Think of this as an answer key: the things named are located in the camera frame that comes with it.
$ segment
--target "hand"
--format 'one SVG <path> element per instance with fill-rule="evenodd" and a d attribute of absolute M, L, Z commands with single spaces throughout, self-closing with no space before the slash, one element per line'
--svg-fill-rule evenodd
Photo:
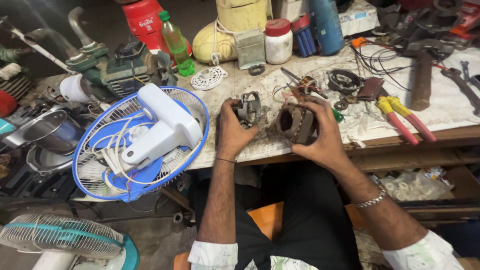
<path fill-rule="evenodd" d="M 22 57 L 22 56 L 25 56 L 25 55 L 27 55 L 27 54 L 34 53 L 34 52 L 35 52 L 35 50 L 34 50 L 33 48 L 27 47 L 27 48 L 25 48 L 25 49 L 17 49 L 17 50 L 15 51 L 15 55 L 16 55 L 17 57 Z"/>
<path fill-rule="evenodd" d="M 309 146 L 293 144 L 292 152 L 329 170 L 338 170 L 346 163 L 350 163 L 330 104 L 323 99 L 306 97 L 305 102 L 299 106 L 315 114 L 318 138 Z"/>
<path fill-rule="evenodd" d="M 235 157 L 258 133 L 258 126 L 244 129 L 232 110 L 238 99 L 228 98 L 220 109 L 220 135 L 216 156 L 219 159 L 235 161 Z"/>

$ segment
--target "table fan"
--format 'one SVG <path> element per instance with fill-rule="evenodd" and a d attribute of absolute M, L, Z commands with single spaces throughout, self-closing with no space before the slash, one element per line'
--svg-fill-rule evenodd
<path fill-rule="evenodd" d="M 140 261 L 128 235 L 93 221 L 55 214 L 15 218 L 0 232 L 0 244 L 21 252 L 43 252 L 33 270 L 135 270 Z M 77 256 L 88 260 L 76 262 Z"/>
<path fill-rule="evenodd" d="M 90 125 L 73 157 L 74 179 L 92 197 L 136 200 L 182 173 L 208 129 L 208 111 L 196 95 L 146 84 Z"/>

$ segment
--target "white cloth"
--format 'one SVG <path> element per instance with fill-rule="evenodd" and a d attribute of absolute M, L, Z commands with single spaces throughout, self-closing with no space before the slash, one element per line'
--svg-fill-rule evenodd
<path fill-rule="evenodd" d="M 452 255 L 453 248 L 432 231 L 415 244 L 383 254 L 394 270 L 463 270 Z M 222 245 L 195 241 L 188 261 L 192 270 L 234 270 L 237 244 Z M 270 256 L 271 270 L 318 270 L 301 260 Z M 245 270 L 257 270 L 252 260 Z"/>
<path fill-rule="evenodd" d="M 16 63 L 10 63 L 0 69 L 0 78 L 4 79 L 5 81 L 10 80 L 13 76 L 17 75 L 22 71 L 22 67 Z"/>

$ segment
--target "workbench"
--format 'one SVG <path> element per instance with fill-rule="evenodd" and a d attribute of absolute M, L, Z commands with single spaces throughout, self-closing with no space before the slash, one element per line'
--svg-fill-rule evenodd
<path fill-rule="evenodd" d="M 365 46 L 362 53 L 372 54 L 379 46 Z M 467 49 L 455 51 L 444 61 L 447 67 L 461 69 L 460 60 L 470 61 L 470 74 L 480 74 L 480 50 Z M 383 63 L 385 68 L 412 65 L 414 60 L 397 57 L 393 61 Z M 283 66 L 298 76 L 310 75 L 320 82 L 324 93 L 333 104 L 341 95 L 328 89 L 326 71 L 342 68 L 349 69 L 362 77 L 371 74 L 356 59 L 351 48 L 345 47 L 335 56 L 311 56 L 299 58 L 292 56 L 282 65 L 265 65 L 265 72 L 259 76 L 251 76 L 247 70 L 239 70 L 238 63 L 226 62 L 220 66 L 228 72 L 228 77 L 217 87 L 200 91 L 190 85 L 191 77 L 179 77 L 178 86 L 192 91 L 203 100 L 210 115 L 210 130 L 207 141 L 197 159 L 189 169 L 211 167 L 216 151 L 216 118 L 222 102 L 227 98 L 239 97 L 243 93 L 258 91 L 262 104 L 262 116 L 259 123 L 260 132 L 256 138 L 237 156 L 237 162 L 244 165 L 267 164 L 301 160 L 302 157 L 291 154 L 290 143 L 281 136 L 275 127 L 275 119 L 284 98 L 281 92 L 272 99 L 274 89 L 291 82 L 280 67 Z M 207 64 L 195 62 L 196 71 L 208 68 Z M 407 68 L 391 74 L 399 83 L 411 87 L 412 69 Z M 400 101 L 409 106 L 410 93 L 401 89 L 391 78 L 385 79 L 384 88 L 391 96 L 398 96 Z M 339 124 L 347 153 L 352 160 L 366 172 L 374 170 L 391 170 L 398 168 L 416 168 L 432 165 L 456 165 L 475 163 L 480 156 L 458 152 L 458 147 L 476 145 L 480 142 L 480 118 L 473 115 L 473 107 L 456 84 L 440 74 L 440 69 L 433 67 L 432 97 L 429 108 L 422 112 L 414 111 L 420 120 L 436 135 L 438 141 L 424 142 L 415 135 L 420 143 L 417 146 L 405 142 L 398 136 L 396 129 L 387 123 L 385 116 L 374 102 L 361 102 L 350 105 L 342 111 L 345 120 Z M 418 131 L 399 114 L 398 118 L 412 132 Z M 365 144 L 362 148 L 356 141 Z"/>

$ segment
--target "spanner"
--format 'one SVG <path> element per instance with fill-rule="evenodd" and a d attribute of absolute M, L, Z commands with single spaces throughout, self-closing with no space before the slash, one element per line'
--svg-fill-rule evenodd
<path fill-rule="evenodd" d="M 462 65 L 462 71 L 463 71 L 463 80 L 466 82 L 470 81 L 470 74 L 468 73 L 468 61 L 460 61 L 460 64 Z"/>
<path fill-rule="evenodd" d="M 480 81 L 478 81 L 475 77 L 470 77 L 470 74 L 468 72 L 468 61 L 460 61 L 460 64 L 462 65 L 463 79 L 467 83 L 470 82 L 472 85 L 474 85 L 480 90 Z"/>
<path fill-rule="evenodd" d="M 473 114 L 480 117 L 480 98 L 475 94 L 475 92 L 473 92 L 472 88 L 468 86 L 467 82 L 460 77 L 462 72 L 456 68 L 449 68 L 442 69 L 441 73 L 443 76 L 452 79 L 452 81 L 458 85 L 460 91 L 467 96 L 467 98 L 470 100 L 470 103 L 475 107 Z"/>

